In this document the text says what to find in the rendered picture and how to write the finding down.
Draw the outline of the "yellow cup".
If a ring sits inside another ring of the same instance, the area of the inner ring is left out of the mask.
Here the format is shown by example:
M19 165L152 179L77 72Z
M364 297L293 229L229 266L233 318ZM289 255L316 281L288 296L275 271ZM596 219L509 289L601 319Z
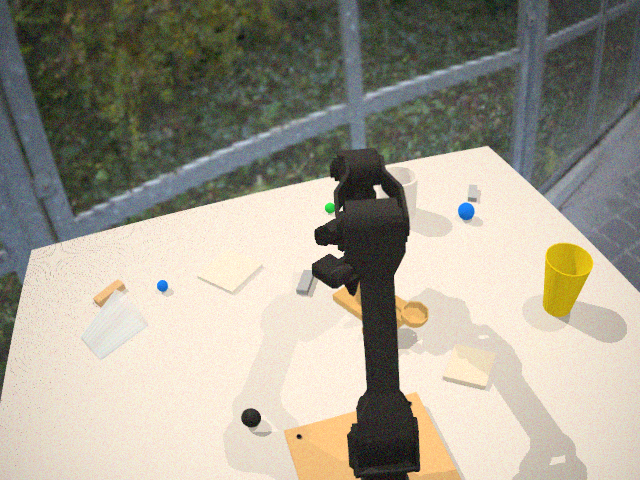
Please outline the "yellow cup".
M582 247L568 243L550 246L545 254L545 311L555 317L567 315L592 268L593 259Z

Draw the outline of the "black ball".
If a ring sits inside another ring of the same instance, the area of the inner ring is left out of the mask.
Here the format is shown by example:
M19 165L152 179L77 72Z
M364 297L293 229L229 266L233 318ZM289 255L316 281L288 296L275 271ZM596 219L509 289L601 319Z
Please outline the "black ball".
M242 413L243 414L241 416L241 420L244 425L248 427L256 427L259 425L261 421L261 415L257 410L249 408L247 410L244 410Z

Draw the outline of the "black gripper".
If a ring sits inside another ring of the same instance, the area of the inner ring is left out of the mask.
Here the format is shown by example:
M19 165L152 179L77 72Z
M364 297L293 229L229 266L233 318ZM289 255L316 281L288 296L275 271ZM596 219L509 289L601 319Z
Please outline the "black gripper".
M337 258L327 254L312 264L312 276L332 289L345 285L352 297L355 297L359 285L359 276L344 256Z

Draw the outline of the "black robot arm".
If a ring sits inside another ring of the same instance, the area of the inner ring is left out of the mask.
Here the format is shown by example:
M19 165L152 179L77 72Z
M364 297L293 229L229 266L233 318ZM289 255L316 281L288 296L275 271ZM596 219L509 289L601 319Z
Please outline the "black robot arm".
M347 434L349 467L361 480L409 480L420 472L418 420L400 390L394 275L406 254L410 217L403 186L375 148L338 150L335 219L314 230L337 245L359 276L367 390ZM389 198L376 198L381 184ZM340 211L343 206L343 211ZM343 245L344 243L344 245Z

